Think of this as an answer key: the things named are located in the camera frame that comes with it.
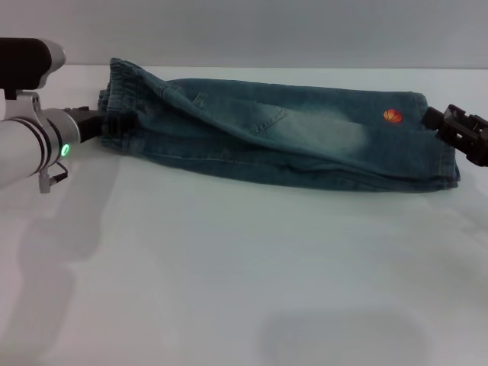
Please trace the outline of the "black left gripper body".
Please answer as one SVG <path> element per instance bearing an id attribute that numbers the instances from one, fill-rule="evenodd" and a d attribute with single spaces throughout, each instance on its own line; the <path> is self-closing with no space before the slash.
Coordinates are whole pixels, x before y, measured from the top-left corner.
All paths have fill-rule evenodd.
<path id="1" fill-rule="evenodd" d="M 104 122 L 103 114 L 90 109 L 88 106 L 65 108 L 63 111 L 74 120 L 79 133 L 80 143 L 84 143 L 101 134 L 101 125 Z"/>

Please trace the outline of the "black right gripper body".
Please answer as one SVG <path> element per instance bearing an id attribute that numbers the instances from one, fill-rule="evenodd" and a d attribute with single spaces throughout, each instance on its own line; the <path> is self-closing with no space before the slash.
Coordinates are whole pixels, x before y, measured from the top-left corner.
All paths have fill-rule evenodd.
<path id="1" fill-rule="evenodd" d="M 440 140 L 461 151 L 474 165 L 487 166 L 487 120 L 450 104 L 436 130 Z"/>

